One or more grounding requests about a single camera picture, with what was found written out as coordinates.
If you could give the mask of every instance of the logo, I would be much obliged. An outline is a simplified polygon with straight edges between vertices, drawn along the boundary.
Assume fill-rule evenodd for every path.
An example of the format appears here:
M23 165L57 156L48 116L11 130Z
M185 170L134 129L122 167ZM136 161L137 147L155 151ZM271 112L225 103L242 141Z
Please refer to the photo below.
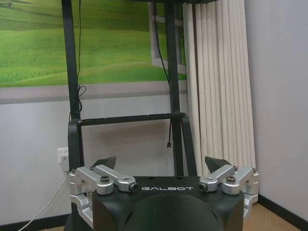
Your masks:
M193 187L142 187L141 190L143 191L184 191L184 190L192 190Z

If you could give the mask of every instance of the white wall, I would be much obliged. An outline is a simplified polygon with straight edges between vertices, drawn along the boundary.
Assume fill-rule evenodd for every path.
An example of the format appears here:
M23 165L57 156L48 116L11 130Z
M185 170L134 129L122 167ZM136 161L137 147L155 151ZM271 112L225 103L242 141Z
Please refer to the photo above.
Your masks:
M180 96L187 112L187 96ZM84 100L83 118L168 113L169 96ZM57 148L67 147L69 102L0 105L0 225L31 219L63 179ZM83 130L86 165L117 156L116 169L134 175L172 175L168 122L93 126ZM70 213L68 187L40 217Z
M307 0L246 0L260 193L306 220L307 9Z

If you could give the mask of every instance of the bolt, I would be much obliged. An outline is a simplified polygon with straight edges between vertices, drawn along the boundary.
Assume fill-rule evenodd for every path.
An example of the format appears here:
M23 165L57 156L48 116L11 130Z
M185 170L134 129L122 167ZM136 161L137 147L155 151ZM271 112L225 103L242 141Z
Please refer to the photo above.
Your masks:
M102 176L101 177L101 183L109 182L109 176Z
M131 184L131 185L129 186L129 191L130 191L130 192L134 193L134 192L136 192L137 190L138 190L138 184Z
M92 200L92 194L93 194L93 192L88 192L88 193L87 193L87 197L88 197L90 200Z
M229 183L234 183L235 182L235 177L232 177L232 176L230 176L230 177L227 177L227 182L229 182Z
M199 190L202 192L205 192L207 190L207 185L206 184L199 184Z

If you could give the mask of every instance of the black baseboard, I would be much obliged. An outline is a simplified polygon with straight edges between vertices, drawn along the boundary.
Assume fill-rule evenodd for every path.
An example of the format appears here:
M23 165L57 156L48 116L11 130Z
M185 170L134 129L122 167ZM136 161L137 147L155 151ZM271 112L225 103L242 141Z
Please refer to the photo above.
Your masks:
M60 226L64 226L67 220L68 214L59 215L50 218L41 218L34 220L29 226L27 226L23 231L37 231L44 229L51 229ZM25 226L29 221L23 221L13 224L1 225L0 231L17 231L21 227Z
M308 231L308 221L259 194L258 203L302 231Z

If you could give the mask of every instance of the wooden floor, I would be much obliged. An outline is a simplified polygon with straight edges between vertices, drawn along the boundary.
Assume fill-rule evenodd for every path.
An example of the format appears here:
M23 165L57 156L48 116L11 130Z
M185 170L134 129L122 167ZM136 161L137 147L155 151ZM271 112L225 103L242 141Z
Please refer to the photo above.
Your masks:
M63 231L63 227L47 231ZM244 222L244 231L299 231L299 229L257 204L253 206L248 220Z

